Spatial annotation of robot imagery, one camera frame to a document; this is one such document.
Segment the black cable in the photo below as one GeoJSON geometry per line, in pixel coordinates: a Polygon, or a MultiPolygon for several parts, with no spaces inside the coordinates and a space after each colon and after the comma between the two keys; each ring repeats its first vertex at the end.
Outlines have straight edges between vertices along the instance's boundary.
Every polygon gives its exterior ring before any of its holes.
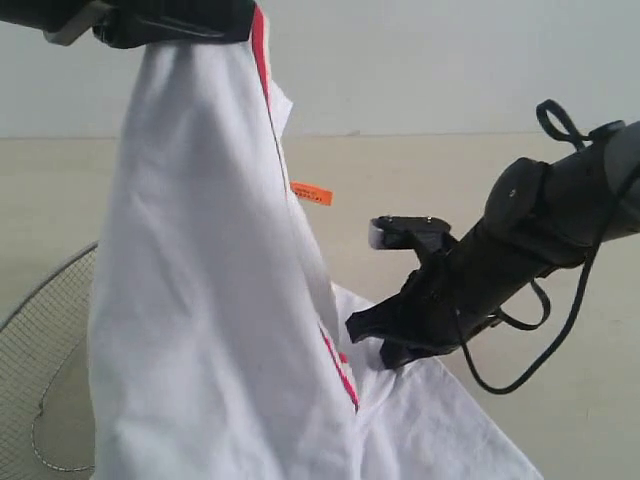
{"type": "Polygon", "coordinates": [[[542,325],[544,325],[544,323],[551,316],[551,300],[549,299],[549,296],[547,295],[547,293],[544,291],[544,289],[540,285],[538,285],[538,282],[536,282],[535,280],[532,280],[530,285],[533,291],[535,292],[536,296],[538,297],[538,300],[540,300],[540,305],[542,305],[542,318],[538,323],[531,325],[530,323],[521,322],[520,320],[517,320],[513,318],[511,315],[509,315],[508,313],[506,313],[504,310],[502,310],[502,308],[499,308],[495,314],[497,318],[502,320],[504,323],[506,323],[510,327],[515,328],[517,330],[523,330],[525,332],[532,332],[534,330],[537,330],[542,325]]]}
{"type": "Polygon", "coordinates": [[[580,308],[582,307],[582,302],[584,300],[584,295],[587,289],[587,282],[589,281],[589,275],[591,274],[591,270],[593,268],[593,264],[596,260],[596,256],[600,251],[600,246],[602,245],[602,241],[604,239],[605,234],[609,228],[609,225],[613,221],[613,218],[616,215],[618,207],[620,206],[620,202],[624,198],[624,196],[629,192],[633,184],[640,177],[640,163],[634,167],[629,175],[625,178],[620,188],[617,190],[615,197],[609,207],[606,210],[604,215],[604,221],[602,225],[596,231],[594,236],[593,247],[589,249],[587,253],[586,260],[584,262],[584,267],[582,268],[582,272],[580,273],[580,279],[578,280],[578,286],[576,289],[576,295],[573,300],[573,304],[571,305],[571,310],[569,312],[569,316],[562,327],[562,330],[555,338],[555,340],[547,347],[547,349],[531,364],[531,366],[511,385],[508,385],[503,388],[492,387],[487,384],[480,374],[478,373],[478,369],[471,358],[471,353],[469,352],[469,347],[467,345],[466,340],[464,339],[464,335],[462,334],[462,328],[460,326],[460,311],[455,307],[452,307],[452,314],[454,317],[454,324],[458,333],[458,339],[460,341],[460,346],[462,347],[462,351],[464,352],[464,357],[467,361],[467,365],[469,366],[469,370],[471,371],[471,375],[475,381],[480,385],[484,390],[494,395],[508,395],[509,393],[515,392],[518,388],[524,385],[535,373],[538,369],[553,355],[558,348],[564,343],[569,333],[573,329],[575,325],[576,319],[578,318],[578,314],[580,313],[580,308]]]}

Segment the red stripe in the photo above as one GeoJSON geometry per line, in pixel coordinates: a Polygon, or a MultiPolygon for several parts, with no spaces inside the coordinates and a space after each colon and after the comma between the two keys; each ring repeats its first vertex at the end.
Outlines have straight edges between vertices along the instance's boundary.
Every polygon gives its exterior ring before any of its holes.
{"type": "Polygon", "coordinates": [[[331,342],[329,341],[327,336],[324,334],[324,332],[321,331],[321,333],[322,333],[322,338],[324,339],[324,343],[327,346],[327,349],[329,350],[329,354],[331,355],[331,359],[333,360],[333,364],[336,366],[336,370],[338,370],[338,375],[340,375],[340,379],[342,380],[342,385],[344,385],[344,388],[347,391],[347,394],[349,395],[349,397],[351,398],[351,402],[353,402],[353,405],[356,407],[356,412],[357,412],[358,409],[360,408],[360,400],[358,399],[358,394],[356,392],[356,389],[353,387],[353,385],[351,385],[351,382],[349,381],[347,374],[342,371],[342,368],[340,368],[338,359],[333,353],[333,347],[331,346],[331,342]]]}
{"type": "Polygon", "coordinates": [[[260,75],[260,83],[264,91],[264,98],[267,106],[271,107],[269,98],[269,65],[267,64],[267,45],[266,45],[266,18],[259,7],[256,7],[253,17],[253,28],[251,34],[251,45],[253,47],[253,56],[258,65],[258,74],[260,75]]]}

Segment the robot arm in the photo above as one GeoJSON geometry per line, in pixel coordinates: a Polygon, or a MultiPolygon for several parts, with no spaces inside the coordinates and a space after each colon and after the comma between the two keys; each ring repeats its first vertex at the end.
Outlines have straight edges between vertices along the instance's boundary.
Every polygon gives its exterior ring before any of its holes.
{"type": "MultiPolygon", "coordinates": [[[[633,185],[640,176],[640,122],[609,123],[583,136],[557,103],[544,102],[537,113],[552,138],[572,143],[577,151],[553,164],[517,160],[500,176],[483,218],[462,240],[434,218],[382,217],[372,222],[374,248],[413,249],[421,263],[399,294],[356,313],[347,323],[354,342],[386,340],[381,354],[387,368],[462,347],[481,386],[496,394],[510,393],[569,333],[600,244],[640,232],[640,185],[633,185]],[[550,113],[568,133],[553,126],[550,113]],[[582,264],[584,285],[557,341],[514,386],[483,384],[466,342],[501,321],[535,329],[508,317],[501,305],[535,278],[582,264]]],[[[544,295],[535,283],[534,288],[544,295]]]]}
{"type": "Polygon", "coordinates": [[[68,46],[87,30],[114,48],[164,40],[248,39],[253,0],[0,0],[0,21],[42,30],[68,46]]]}

